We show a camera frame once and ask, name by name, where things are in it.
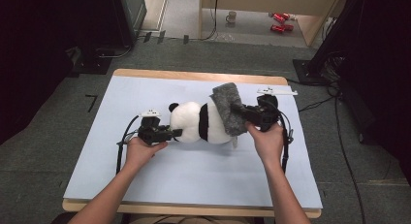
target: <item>gray carpet floor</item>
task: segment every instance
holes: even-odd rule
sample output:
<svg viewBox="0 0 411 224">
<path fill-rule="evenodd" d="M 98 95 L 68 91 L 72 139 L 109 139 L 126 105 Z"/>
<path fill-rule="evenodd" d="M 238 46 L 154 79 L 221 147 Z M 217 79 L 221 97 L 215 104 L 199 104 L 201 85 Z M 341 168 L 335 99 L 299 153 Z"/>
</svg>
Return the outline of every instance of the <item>gray carpet floor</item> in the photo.
<svg viewBox="0 0 411 224">
<path fill-rule="evenodd" d="M 66 78 L 30 125 L 0 145 L 0 223 L 50 223 L 63 212 L 62 197 L 82 145 L 118 68 L 280 76 L 296 80 L 292 59 L 315 49 L 156 39 L 115 58 L 104 76 Z M 329 97 L 325 87 L 290 83 L 303 108 Z M 89 110 L 97 95 L 94 107 Z M 343 100 L 300 113 L 323 213 L 312 223 L 362 223 L 353 181 L 338 141 L 335 105 L 349 163 L 359 186 L 366 223 L 409 223 L 411 189 L 398 162 L 379 145 L 358 142 L 355 120 Z"/>
</svg>

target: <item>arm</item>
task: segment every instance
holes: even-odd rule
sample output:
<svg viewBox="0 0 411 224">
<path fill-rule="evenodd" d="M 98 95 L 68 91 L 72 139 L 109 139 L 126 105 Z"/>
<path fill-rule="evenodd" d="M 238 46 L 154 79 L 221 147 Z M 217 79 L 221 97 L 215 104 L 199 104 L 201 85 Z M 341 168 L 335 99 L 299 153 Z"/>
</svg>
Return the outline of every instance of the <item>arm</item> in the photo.
<svg viewBox="0 0 411 224">
<path fill-rule="evenodd" d="M 154 156 L 155 152 L 166 146 L 167 143 L 147 146 L 139 138 L 131 139 L 127 145 L 126 162 L 122 170 L 69 223 L 112 223 L 136 173 Z"/>
<path fill-rule="evenodd" d="M 263 133 L 250 122 L 246 123 L 246 127 L 254 139 L 257 153 L 266 171 L 275 221 L 279 224 L 310 223 L 281 168 L 283 128 L 276 123 Z"/>
</svg>

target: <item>red object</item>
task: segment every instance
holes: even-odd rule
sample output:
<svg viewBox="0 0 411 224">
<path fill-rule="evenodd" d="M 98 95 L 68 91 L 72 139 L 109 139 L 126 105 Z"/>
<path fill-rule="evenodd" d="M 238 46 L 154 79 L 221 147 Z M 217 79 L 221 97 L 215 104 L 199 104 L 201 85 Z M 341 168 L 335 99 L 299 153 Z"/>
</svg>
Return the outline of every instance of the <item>red object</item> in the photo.
<svg viewBox="0 0 411 224">
<path fill-rule="evenodd" d="M 281 24 L 285 22 L 285 18 L 281 14 L 274 14 L 272 17 Z"/>
<path fill-rule="evenodd" d="M 283 27 L 284 30 L 286 30 L 286 31 L 293 31 L 293 29 L 294 29 L 294 25 L 291 25 L 291 24 L 283 24 L 283 25 L 281 25 L 281 27 Z"/>
<path fill-rule="evenodd" d="M 290 15 L 289 15 L 289 14 L 281 14 L 281 16 L 282 16 L 285 20 L 290 19 Z"/>
<path fill-rule="evenodd" d="M 282 26 L 277 26 L 273 24 L 270 30 L 273 32 L 283 33 L 285 29 Z"/>
</svg>

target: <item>wooden table edge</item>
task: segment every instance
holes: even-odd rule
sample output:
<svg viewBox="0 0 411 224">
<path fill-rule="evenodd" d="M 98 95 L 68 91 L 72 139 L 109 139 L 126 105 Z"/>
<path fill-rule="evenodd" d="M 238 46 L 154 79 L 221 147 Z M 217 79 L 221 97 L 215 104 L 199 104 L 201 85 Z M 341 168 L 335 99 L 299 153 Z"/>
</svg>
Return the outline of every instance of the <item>wooden table edge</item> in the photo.
<svg viewBox="0 0 411 224">
<path fill-rule="evenodd" d="M 63 200 L 63 209 L 66 211 L 80 211 L 89 201 Z M 318 218 L 321 215 L 320 208 L 304 208 L 308 218 Z M 142 205 L 138 203 L 121 204 L 117 210 L 120 213 L 143 214 L 170 214 L 170 215 L 204 215 L 204 216 L 249 216 L 249 217 L 274 217 L 272 209 L 242 208 L 242 207 L 213 207 L 181 205 Z"/>
<path fill-rule="evenodd" d="M 210 80 L 253 84 L 288 85 L 287 80 L 283 77 L 216 74 L 202 72 L 157 71 L 120 68 L 115 70 L 113 75 L 120 77 L 154 78 L 167 80 Z"/>
</svg>

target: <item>hand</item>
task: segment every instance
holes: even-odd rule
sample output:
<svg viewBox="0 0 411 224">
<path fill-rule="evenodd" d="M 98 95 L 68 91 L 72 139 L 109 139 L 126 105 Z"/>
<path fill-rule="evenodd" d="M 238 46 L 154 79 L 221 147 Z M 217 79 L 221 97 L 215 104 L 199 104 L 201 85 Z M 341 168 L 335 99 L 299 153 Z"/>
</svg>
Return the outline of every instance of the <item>hand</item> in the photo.
<svg viewBox="0 0 411 224">
<path fill-rule="evenodd" d="M 254 145 L 263 164 L 280 166 L 283 142 L 283 128 L 274 123 L 266 132 L 261 132 L 251 122 L 246 121 L 245 127 L 254 139 Z"/>
<path fill-rule="evenodd" d="M 140 138 L 132 138 L 127 143 L 127 156 L 123 169 L 131 169 L 136 174 L 154 154 L 167 146 L 167 142 L 148 145 Z"/>
</svg>

